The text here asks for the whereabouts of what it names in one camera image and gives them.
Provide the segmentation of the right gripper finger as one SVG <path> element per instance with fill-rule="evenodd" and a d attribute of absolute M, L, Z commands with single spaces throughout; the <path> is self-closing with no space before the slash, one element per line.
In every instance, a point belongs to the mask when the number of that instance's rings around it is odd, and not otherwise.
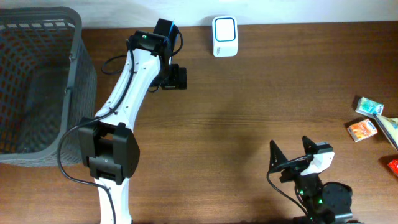
<path fill-rule="evenodd" d="M 302 142 L 303 142 L 303 147 L 304 147 L 306 155 L 309 155 L 309 154 L 313 155 L 313 154 L 317 153 L 317 144 L 314 143 L 307 136 L 302 137 Z"/>
<path fill-rule="evenodd" d="M 271 140 L 269 171 L 270 172 L 280 171 L 287 161 L 288 161 L 287 158 L 284 156 L 283 152 L 280 150 L 275 141 Z"/>

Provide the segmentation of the teal tissue pack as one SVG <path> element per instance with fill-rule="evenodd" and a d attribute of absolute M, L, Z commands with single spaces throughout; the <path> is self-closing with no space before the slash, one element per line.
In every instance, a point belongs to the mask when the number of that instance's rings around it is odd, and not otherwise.
<path fill-rule="evenodd" d="M 375 102 L 365 97 L 361 97 L 358 100 L 355 112 L 372 118 L 374 115 L 382 115 L 384 105 L 382 103 Z"/>

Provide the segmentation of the red Hacks candy bag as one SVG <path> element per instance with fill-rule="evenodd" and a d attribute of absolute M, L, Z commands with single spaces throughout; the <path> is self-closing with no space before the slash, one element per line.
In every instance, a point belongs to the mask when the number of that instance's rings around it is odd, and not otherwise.
<path fill-rule="evenodd" d="M 394 159 L 391 160 L 388 164 L 387 164 L 388 168 L 390 168 L 390 170 L 392 171 L 392 173 L 396 176 L 398 176 L 398 160 Z"/>

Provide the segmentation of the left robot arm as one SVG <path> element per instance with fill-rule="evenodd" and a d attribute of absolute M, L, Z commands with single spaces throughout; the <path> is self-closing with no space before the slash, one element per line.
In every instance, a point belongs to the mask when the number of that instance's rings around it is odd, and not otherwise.
<path fill-rule="evenodd" d="M 140 149 L 134 137 L 139 108 L 148 92 L 187 89 L 187 70 L 172 63 L 183 36 L 174 22 L 159 19 L 153 32 L 126 41 L 126 62 L 106 103 L 78 128 L 82 162 L 98 189 L 101 223 L 132 223 L 129 182 Z"/>

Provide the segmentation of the yellow snack bag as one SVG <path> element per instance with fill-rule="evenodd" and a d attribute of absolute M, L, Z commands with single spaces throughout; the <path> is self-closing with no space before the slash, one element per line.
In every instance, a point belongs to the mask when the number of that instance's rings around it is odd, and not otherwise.
<path fill-rule="evenodd" d="M 374 114 L 374 119 L 392 147 L 397 150 L 397 118 L 388 118 L 379 114 Z"/>

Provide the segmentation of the orange tissue pack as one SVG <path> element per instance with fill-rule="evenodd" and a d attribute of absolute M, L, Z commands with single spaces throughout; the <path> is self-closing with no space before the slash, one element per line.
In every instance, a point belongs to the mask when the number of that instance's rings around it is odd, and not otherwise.
<path fill-rule="evenodd" d="M 354 142 L 365 140 L 378 133 L 377 128 L 369 119 L 354 123 L 346 129 Z"/>

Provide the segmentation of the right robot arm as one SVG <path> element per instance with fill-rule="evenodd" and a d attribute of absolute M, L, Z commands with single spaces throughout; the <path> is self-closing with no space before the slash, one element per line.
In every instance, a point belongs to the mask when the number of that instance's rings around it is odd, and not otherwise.
<path fill-rule="evenodd" d="M 313 142 L 302 137 L 305 154 L 288 160 L 275 141 L 270 141 L 270 161 L 267 181 L 282 196 L 296 204 L 304 215 L 294 217 L 294 223 L 349 223 L 353 190 L 339 182 L 323 183 L 319 175 L 330 167 L 335 152 L 328 142 Z M 296 198 L 288 196 L 270 180 L 279 173 L 281 183 L 293 182 Z"/>

